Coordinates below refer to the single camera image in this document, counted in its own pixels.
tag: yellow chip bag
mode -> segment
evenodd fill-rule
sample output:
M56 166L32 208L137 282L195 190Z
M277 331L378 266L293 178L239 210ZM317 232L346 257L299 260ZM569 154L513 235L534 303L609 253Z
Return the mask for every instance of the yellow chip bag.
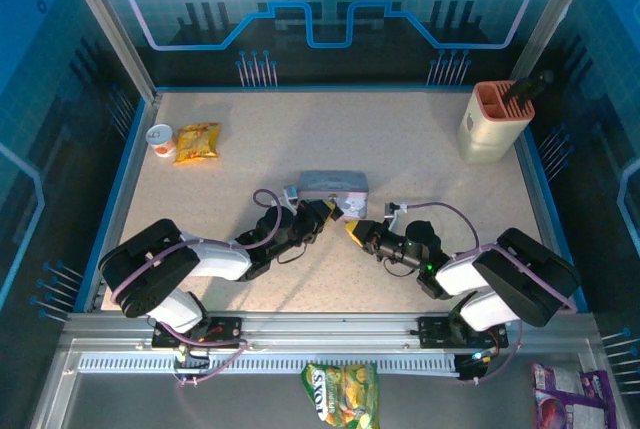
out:
M375 364L307 364L301 376L321 420L335 427L380 429Z
M180 129L174 164L218 157L216 142L219 133L220 124L217 122L190 124Z

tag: beige tabletop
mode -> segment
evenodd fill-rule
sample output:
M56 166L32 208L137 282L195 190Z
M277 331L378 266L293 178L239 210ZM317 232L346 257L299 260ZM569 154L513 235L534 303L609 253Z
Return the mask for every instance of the beige tabletop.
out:
M156 119L174 129L220 122L220 157L174 166L147 149L122 239L160 218L183 231L231 240L264 213L251 201L257 188L280 193L300 171L364 171L368 218L382 220L384 203L444 201L462 210L481 242L518 227L539 239L515 152L495 164L471 166L458 155L455 134L470 94L434 92L296 92L165 94ZM432 222L443 249L472 246L464 222L446 209L403 216ZM393 267L398 272L401 266ZM445 311L457 299L433 301L415 277L387 274L373 256L331 222L301 259L273 263L249 283L189 277L210 310L287 312ZM103 309L115 309L105 297Z

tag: black mounting plate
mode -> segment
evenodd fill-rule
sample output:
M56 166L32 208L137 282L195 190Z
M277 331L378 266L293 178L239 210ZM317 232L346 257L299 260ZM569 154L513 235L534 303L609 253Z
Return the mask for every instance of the black mounting plate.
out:
M203 326L198 324L187 332L185 337L202 342L222 342L237 339L242 334L242 319L239 317L210 317ZM156 324L151 339L151 347L154 349L175 349L181 344L176 338L164 330L160 324ZM220 347L237 348L239 344L229 344Z
M493 329L493 335L496 337L500 349L509 347L509 339L507 331L503 324ZM420 347L422 349L490 349L496 345L493 337L487 332L480 332L477 336L468 338L466 344L460 344L452 340L451 330L449 329L448 317L419 317L417 336L420 339Z

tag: green snack bag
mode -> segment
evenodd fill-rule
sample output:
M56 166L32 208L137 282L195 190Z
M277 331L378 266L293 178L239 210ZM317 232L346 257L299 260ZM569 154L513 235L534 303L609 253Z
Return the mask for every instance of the green snack bag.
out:
M322 421L335 427L380 429L375 364L307 364L301 376Z

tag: gray floor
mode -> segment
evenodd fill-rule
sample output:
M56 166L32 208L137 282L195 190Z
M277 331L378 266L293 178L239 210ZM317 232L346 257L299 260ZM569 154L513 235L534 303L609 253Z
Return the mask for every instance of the gray floor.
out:
M534 425L530 365L578 369L566 357L519 356L498 378L479 387L430 377L380 377L380 427L529 428ZM67 429L252 428L326 429L297 376L220 376L178 387L170 376L84 375Z

